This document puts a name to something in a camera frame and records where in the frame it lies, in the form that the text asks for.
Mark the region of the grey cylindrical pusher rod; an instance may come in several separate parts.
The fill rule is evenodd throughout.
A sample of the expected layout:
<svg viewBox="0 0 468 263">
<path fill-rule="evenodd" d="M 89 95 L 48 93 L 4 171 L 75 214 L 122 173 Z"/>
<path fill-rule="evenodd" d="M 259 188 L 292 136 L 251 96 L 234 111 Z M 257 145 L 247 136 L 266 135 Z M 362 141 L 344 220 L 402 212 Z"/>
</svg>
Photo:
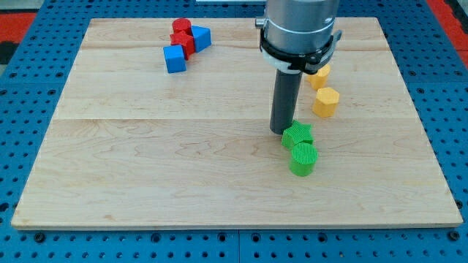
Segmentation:
<svg viewBox="0 0 468 263">
<path fill-rule="evenodd" d="M 288 74 L 276 71 L 270 119 L 270 129 L 275 134 L 283 134 L 292 126 L 301 78 L 301 72 Z"/>
</svg>

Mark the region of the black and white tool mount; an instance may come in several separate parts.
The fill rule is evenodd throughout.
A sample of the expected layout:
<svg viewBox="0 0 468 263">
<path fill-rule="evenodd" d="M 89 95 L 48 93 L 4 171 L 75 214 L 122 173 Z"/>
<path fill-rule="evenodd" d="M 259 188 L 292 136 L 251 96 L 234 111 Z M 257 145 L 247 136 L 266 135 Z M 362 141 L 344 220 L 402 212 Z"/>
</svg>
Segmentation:
<svg viewBox="0 0 468 263">
<path fill-rule="evenodd" d="M 260 51 L 263 58 L 279 71 L 287 74 L 304 72 L 314 75 L 322 69 L 332 58 L 342 31 L 338 30 L 330 36 L 325 46 L 313 53 L 294 54 L 275 48 L 265 37 L 265 29 L 260 30 Z"/>
</svg>

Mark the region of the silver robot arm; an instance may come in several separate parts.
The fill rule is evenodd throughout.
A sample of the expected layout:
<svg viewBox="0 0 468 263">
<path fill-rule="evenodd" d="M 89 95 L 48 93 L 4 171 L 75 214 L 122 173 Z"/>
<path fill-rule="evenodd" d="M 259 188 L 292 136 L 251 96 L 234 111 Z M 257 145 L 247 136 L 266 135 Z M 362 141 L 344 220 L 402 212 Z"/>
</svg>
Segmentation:
<svg viewBox="0 0 468 263">
<path fill-rule="evenodd" d="M 341 31 L 333 31 L 337 0 L 267 0 L 255 19 L 260 52 L 276 69 L 270 129 L 292 126 L 302 75 L 316 74 L 332 58 Z"/>
</svg>

